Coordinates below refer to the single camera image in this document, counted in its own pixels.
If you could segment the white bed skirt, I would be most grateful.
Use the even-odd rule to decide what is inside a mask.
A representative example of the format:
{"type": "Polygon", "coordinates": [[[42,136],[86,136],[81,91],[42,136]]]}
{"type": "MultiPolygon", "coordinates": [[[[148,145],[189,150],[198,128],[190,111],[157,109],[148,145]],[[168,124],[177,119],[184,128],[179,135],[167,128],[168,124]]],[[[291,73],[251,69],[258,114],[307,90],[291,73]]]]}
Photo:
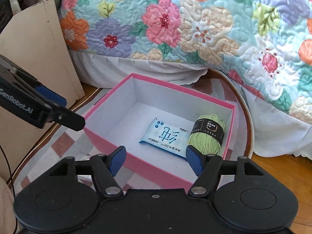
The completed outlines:
{"type": "Polygon", "coordinates": [[[202,65],[166,62],[153,50],[147,57],[106,57],[70,51],[79,79],[97,88],[113,88],[129,74],[141,74],[186,86],[235,105],[233,150],[240,147],[261,157],[294,155],[311,158],[311,98],[287,93],[268,103],[260,92],[233,76],[202,65]]]}

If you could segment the floral quilt bedspread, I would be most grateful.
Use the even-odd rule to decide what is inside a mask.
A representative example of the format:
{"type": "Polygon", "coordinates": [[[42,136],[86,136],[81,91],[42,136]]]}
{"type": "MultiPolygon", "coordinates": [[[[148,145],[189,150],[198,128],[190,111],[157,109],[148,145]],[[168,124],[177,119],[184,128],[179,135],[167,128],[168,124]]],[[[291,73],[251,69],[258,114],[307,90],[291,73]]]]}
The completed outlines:
{"type": "Polygon", "coordinates": [[[214,68],[311,123],[311,0],[61,0],[60,25],[89,85],[186,85],[214,68]]]}

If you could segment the blue wet wipes pack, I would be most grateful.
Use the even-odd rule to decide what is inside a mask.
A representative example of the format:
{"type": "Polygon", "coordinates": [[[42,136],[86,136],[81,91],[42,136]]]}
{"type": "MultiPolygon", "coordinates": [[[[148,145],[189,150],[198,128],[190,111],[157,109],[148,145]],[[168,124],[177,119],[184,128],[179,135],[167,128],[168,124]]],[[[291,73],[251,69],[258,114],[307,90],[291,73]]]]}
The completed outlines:
{"type": "Polygon", "coordinates": [[[186,158],[190,132],[155,118],[140,140],[163,151],[186,158]]]}

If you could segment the pink cardboard box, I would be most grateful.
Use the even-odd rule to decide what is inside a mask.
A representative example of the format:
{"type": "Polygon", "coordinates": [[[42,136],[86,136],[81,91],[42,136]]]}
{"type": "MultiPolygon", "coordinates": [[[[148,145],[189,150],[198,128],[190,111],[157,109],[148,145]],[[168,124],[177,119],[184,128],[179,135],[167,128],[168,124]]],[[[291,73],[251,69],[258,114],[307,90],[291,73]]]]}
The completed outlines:
{"type": "Polygon", "coordinates": [[[206,94],[131,74],[87,113],[85,133],[102,153],[126,149],[124,167],[139,177],[137,187],[189,189],[196,175],[185,159],[189,134],[202,115],[225,123],[219,155],[226,155],[235,107],[206,94]]]}

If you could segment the green yarn ball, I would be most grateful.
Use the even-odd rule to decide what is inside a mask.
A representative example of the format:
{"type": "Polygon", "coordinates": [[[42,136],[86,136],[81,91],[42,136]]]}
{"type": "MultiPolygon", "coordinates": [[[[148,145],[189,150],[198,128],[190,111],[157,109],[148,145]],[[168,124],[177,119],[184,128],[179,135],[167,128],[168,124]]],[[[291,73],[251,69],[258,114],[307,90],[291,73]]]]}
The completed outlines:
{"type": "Polygon", "coordinates": [[[193,146],[203,155],[218,155],[221,150],[225,129],[226,123],[216,114],[201,115],[196,119],[192,127],[188,146],[193,146]]]}

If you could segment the pink fluffy blanket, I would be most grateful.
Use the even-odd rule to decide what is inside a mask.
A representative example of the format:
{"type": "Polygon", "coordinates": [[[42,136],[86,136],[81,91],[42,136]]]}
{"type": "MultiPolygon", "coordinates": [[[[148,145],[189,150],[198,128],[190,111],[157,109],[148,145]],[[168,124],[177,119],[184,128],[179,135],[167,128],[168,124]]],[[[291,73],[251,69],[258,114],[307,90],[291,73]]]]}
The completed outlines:
{"type": "Polygon", "coordinates": [[[16,233],[18,225],[13,212],[13,194],[4,181],[0,179],[0,234],[16,233]]]}

